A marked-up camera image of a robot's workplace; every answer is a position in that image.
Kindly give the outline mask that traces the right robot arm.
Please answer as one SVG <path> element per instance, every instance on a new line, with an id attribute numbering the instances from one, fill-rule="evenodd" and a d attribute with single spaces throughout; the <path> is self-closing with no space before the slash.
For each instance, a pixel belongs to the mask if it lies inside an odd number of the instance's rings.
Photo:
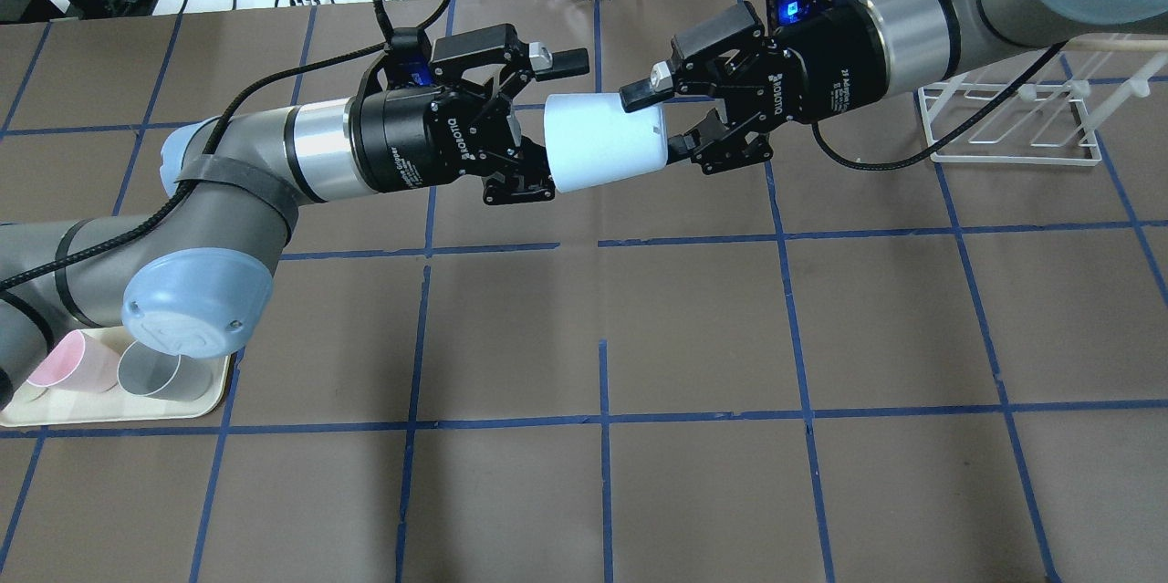
<path id="1" fill-rule="evenodd" d="M 619 92 L 634 112 L 676 96 L 723 100 L 668 141 L 668 160 L 717 174 L 772 155 L 772 130 L 858 107 L 1027 51 L 1038 58 L 996 109 L 1077 36 L 1164 35 L 1164 0 L 765 0 L 679 33 L 668 58 Z"/>

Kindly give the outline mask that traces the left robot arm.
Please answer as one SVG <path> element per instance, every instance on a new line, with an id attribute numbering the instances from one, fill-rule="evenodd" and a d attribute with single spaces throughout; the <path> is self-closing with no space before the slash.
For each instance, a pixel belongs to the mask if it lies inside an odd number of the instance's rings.
<path id="1" fill-rule="evenodd" d="M 71 329 L 125 327 L 197 359 L 242 349 L 274 292 L 304 206 L 480 176 L 485 204 L 547 202 L 563 183 L 513 102 L 533 81 L 589 71 L 589 53 L 526 43 L 512 25 L 431 43 L 401 27 L 350 98 L 223 114 L 176 130 L 150 216 L 4 225 L 4 404 Z"/>

